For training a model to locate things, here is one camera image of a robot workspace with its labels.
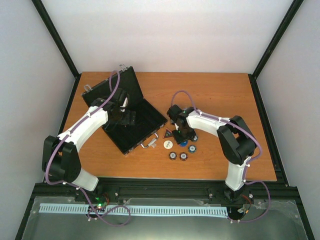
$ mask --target electrical wire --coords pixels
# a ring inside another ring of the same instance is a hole
[[[224,120],[224,119],[222,119],[221,117],[218,117],[218,116],[215,116],[215,115],[210,115],[210,114],[207,114],[207,113],[204,113],[204,112],[200,112],[200,111],[196,108],[196,104],[195,104],[194,100],[192,99],[191,95],[190,95],[187,91],[185,91],[185,90],[179,90],[179,91],[177,91],[175,94],[173,94],[172,99],[171,99],[171,107],[173,106],[173,104],[174,104],[174,99],[175,99],[175,97],[176,97],[176,95],[177,95],[178,93],[185,93],[185,94],[189,97],[193,109],[194,109],[199,115],[204,116],[204,117],[207,117],[207,118],[210,118],[210,119],[213,119],[213,120],[216,120],[216,121],[221,121],[221,122],[223,122],[223,123],[225,123],[225,124],[229,124],[229,125],[231,125],[232,127],[234,127],[234,128],[236,128],[236,129],[238,129],[239,131],[243,132],[246,136],[248,136],[248,137],[255,143],[255,145],[259,148],[259,154],[256,155],[255,157],[251,158],[250,160],[248,160],[248,161],[247,161],[247,164],[250,163],[250,162],[252,162],[252,161],[254,161],[254,160],[256,160],[257,158],[259,158],[259,157],[262,155],[262,153],[263,153],[262,147],[261,147],[261,145],[258,143],[258,141],[254,138],[254,136],[252,136],[250,133],[248,133],[248,132],[247,132],[246,130],[244,130],[242,127],[239,127],[238,125],[236,125],[236,124],[234,124],[234,123],[232,123],[232,122],[229,122],[229,121],[227,121],[227,120]],[[257,180],[257,181],[246,182],[247,170],[248,170],[248,167],[247,167],[247,165],[246,165],[246,166],[244,167],[243,175],[242,175],[242,180],[243,180],[244,184],[245,184],[245,185],[251,185],[251,184],[255,184],[255,183],[261,183],[261,184],[264,186],[264,188],[265,188],[265,190],[266,190],[266,193],[267,193],[267,195],[268,195],[268,207],[266,208],[265,212],[264,212],[263,214],[261,214],[260,216],[254,218],[254,219],[252,219],[252,220],[240,221],[240,223],[252,223],[252,222],[254,222],[254,221],[256,221],[256,220],[261,219],[263,216],[265,216],[265,215],[268,213],[268,211],[269,211],[269,209],[270,209],[270,204],[271,204],[271,197],[270,197],[269,189],[268,189],[267,185],[266,185],[263,181]]]
[[[231,125],[231,126],[234,127],[235,129],[238,129],[239,131],[243,132],[243,133],[244,133],[248,138],[250,138],[250,139],[254,142],[254,144],[258,147],[258,149],[259,149],[259,154],[256,155],[256,156],[254,156],[254,157],[252,157],[250,160],[248,160],[248,161],[246,162],[246,165],[244,166],[244,170],[243,170],[243,174],[242,174],[242,180],[243,180],[243,181],[246,181],[246,175],[247,175],[247,170],[248,170],[248,166],[247,166],[247,165],[248,165],[250,162],[258,159],[258,158],[262,155],[262,153],[263,153],[262,147],[261,147],[261,145],[259,144],[259,142],[255,139],[254,136],[252,136],[249,132],[247,132],[246,130],[244,130],[242,127],[239,127],[238,125],[236,125],[236,124],[234,124],[234,123],[232,123],[232,122],[230,122],[230,121],[228,121],[228,120],[225,120],[225,119],[223,119],[223,118],[221,118],[221,117],[218,117],[218,116],[215,116],[215,115],[211,115],[211,114],[207,114],[207,113],[204,113],[204,112],[200,112],[200,111],[196,108],[196,104],[195,104],[194,100],[192,99],[191,95],[190,95],[187,91],[185,91],[185,90],[179,90],[179,91],[177,91],[177,92],[172,96],[172,99],[171,99],[171,107],[173,106],[173,104],[174,104],[174,99],[175,99],[175,97],[176,97],[176,95],[177,95],[178,93],[185,93],[185,94],[189,97],[189,99],[190,99],[190,101],[191,101],[191,104],[192,104],[192,107],[193,107],[193,109],[195,110],[196,113],[198,113],[198,114],[201,115],[201,116],[204,116],[204,117],[207,117],[207,118],[210,118],[210,119],[213,119],[213,120],[220,121],[220,122],[223,122],[223,123],[225,123],[225,124]]]
[[[103,102],[103,104],[101,104],[98,108],[96,108],[94,111],[92,111],[89,115],[85,116],[84,118],[82,118],[71,130],[70,130],[70,134],[72,134],[86,119],[89,118],[89,116],[92,116],[93,114],[95,114],[97,111],[99,111],[101,108],[104,107],[104,105],[106,105],[109,100],[114,96],[114,94],[116,93],[116,90],[119,86],[119,83],[120,83],[120,73],[118,71],[112,71],[111,74],[110,74],[110,78],[109,78],[109,86],[110,86],[110,90],[111,90],[111,79],[112,79],[112,76],[113,76],[113,73],[116,72],[117,73],[117,82],[115,84],[115,87],[113,89],[113,91],[111,92],[110,96]],[[45,169],[45,181],[49,184],[49,185],[56,185],[56,184],[63,184],[65,183],[63,180],[59,180],[59,181],[50,181],[49,180],[49,170],[50,170],[50,167],[51,167],[51,164],[56,156],[56,154],[58,153],[60,147],[62,146],[62,144],[67,140],[67,138],[69,138],[70,135],[65,135],[63,139],[60,140],[60,142],[57,144],[57,146],[55,147],[55,149],[53,150],[50,158],[49,158],[49,161],[47,163],[47,166],[46,166],[46,169]],[[88,201],[91,209],[93,210],[93,212],[96,214],[96,216],[101,220],[103,221],[105,224],[109,225],[109,226],[112,226],[112,227],[122,227],[124,225],[126,225],[127,223],[130,222],[131,220],[131,212],[130,212],[130,209],[127,207],[127,206],[124,206],[124,205],[118,205],[118,206],[115,206],[113,208],[111,208],[110,210],[108,210],[106,213],[104,213],[102,216],[100,216],[98,214],[98,212],[96,211],[95,207],[93,206],[93,204],[91,203],[90,201],[90,198],[88,196],[88,194],[86,193],[86,191],[82,188],[82,187],[79,187],[73,183],[70,183],[70,182],[67,182],[68,185],[70,186],[73,186],[75,187],[76,189],[80,190],[83,195],[85,196],[86,200]],[[125,223],[122,223],[122,224],[112,224],[106,220],[103,219],[104,216],[106,216],[108,213],[110,213],[111,211],[117,209],[117,208],[124,208],[128,211],[128,218],[126,220]]]

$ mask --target transparent plastic sheet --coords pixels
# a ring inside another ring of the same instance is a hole
[[[121,228],[110,227],[103,222],[90,221],[83,214],[38,213],[40,203],[84,204],[72,197],[37,197],[28,219],[24,240],[207,240],[207,239],[254,239],[254,240],[307,240],[298,208],[293,200],[273,200],[269,213],[253,223],[233,223],[215,217],[149,217],[134,216]],[[124,205],[144,206],[209,206],[193,199],[126,199]],[[265,200],[255,200],[243,220],[261,215],[267,208]],[[107,216],[106,220],[120,224],[127,216]]]

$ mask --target brown table surface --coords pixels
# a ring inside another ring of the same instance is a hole
[[[81,97],[84,85],[94,86],[109,77],[109,72],[83,72],[76,90],[64,130],[71,127],[88,110]],[[144,98],[164,116],[170,107],[172,95],[178,90],[188,91],[196,107],[205,113],[221,117],[243,117],[253,135],[263,148],[263,155],[251,163],[247,180],[276,181],[276,174],[267,147],[256,102],[248,75],[245,73],[182,73],[182,72],[137,72]],[[188,97],[179,93],[174,101],[181,108],[190,107]],[[168,123],[161,128],[155,148],[138,146],[126,156],[98,129],[79,152],[82,167],[98,177],[159,178],[189,180],[224,180],[228,161],[222,153],[219,139],[207,132],[196,130],[199,140],[194,143],[196,153],[188,153],[188,159],[169,159],[169,153],[188,152],[174,142],[173,137],[163,139]],[[165,149],[165,140],[173,142],[173,148]]]

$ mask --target triangular object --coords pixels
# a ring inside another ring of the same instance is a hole
[[[170,138],[172,136],[173,136],[172,131],[170,131],[168,128],[165,129],[165,133],[164,133],[163,138],[166,139],[166,138]]]

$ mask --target robotic arm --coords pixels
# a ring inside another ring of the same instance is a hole
[[[257,146],[242,131],[227,123],[233,123],[252,135],[245,121],[240,116],[216,117],[198,109],[195,110],[193,107],[182,110],[177,105],[170,107],[167,115],[176,126],[176,130],[172,133],[177,144],[193,140],[196,137],[195,129],[203,130],[219,138],[223,154],[229,161],[225,184],[231,192],[225,192],[225,195],[228,199],[232,199],[235,196],[234,193],[240,191],[244,186],[247,162],[251,159]]]
[[[60,141],[66,138],[53,158],[49,175],[89,191],[96,188],[98,178],[82,168],[78,152],[88,138],[101,126],[105,124],[133,125],[136,116],[135,112],[126,109],[129,95],[121,88],[116,90],[109,102],[98,109],[104,102],[105,99],[96,99],[84,116],[67,131],[57,137],[48,136],[45,139],[42,156],[42,170],[44,172],[53,151]]]

